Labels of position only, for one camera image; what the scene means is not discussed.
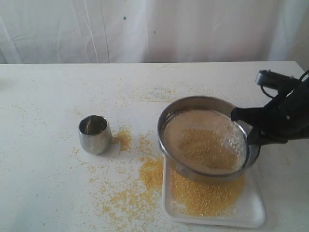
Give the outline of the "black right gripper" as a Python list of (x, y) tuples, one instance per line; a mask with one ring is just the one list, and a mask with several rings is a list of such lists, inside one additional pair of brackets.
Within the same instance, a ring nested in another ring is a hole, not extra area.
[(276, 91), (264, 107), (235, 107), (231, 111), (232, 121), (253, 127), (247, 136), (249, 145), (285, 144), (309, 137), (309, 83)]

